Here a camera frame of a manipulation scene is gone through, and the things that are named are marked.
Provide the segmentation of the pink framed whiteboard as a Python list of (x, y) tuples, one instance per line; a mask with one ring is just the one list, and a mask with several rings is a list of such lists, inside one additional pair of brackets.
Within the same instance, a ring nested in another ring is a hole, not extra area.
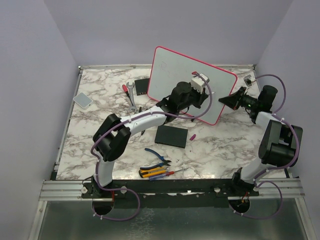
[(219, 98), (227, 97), (234, 89), (238, 77), (236, 74), (220, 67), (195, 59), (171, 49), (158, 46), (155, 49), (147, 95), (150, 99), (161, 101), (171, 94), (179, 82), (190, 82), (192, 72), (203, 73), (209, 78), (212, 104), (209, 111), (198, 119), (214, 126), (220, 118), (224, 104)]

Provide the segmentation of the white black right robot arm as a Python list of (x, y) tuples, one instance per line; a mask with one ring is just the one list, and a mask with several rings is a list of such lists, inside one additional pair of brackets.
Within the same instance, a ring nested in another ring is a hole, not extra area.
[(245, 87), (241, 87), (235, 93), (218, 100), (233, 110), (240, 107), (248, 110), (251, 121), (264, 130), (257, 158), (232, 175), (229, 189), (236, 196), (251, 192), (262, 177), (271, 171), (291, 167), (298, 160), (303, 129), (287, 125), (282, 118), (277, 118), (271, 112), (277, 93), (275, 87), (265, 85), (258, 98), (254, 98), (246, 94)]

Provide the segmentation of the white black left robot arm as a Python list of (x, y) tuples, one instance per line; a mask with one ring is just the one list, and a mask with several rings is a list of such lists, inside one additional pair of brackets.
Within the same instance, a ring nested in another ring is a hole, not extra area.
[(125, 117), (110, 114), (92, 138), (90, 152), (97, 158), (94, 193), (101, 198), (110, 193), (115, 160), (124, 153), (130, 137), (177, 118), (188, 119), (180, 112), (190, 106), (199, 109), (206, 99), (213, 100), (211, 87), (207, 80), (198, 76), (191, 82), (179, 82), (169, 96), (148, 110)]

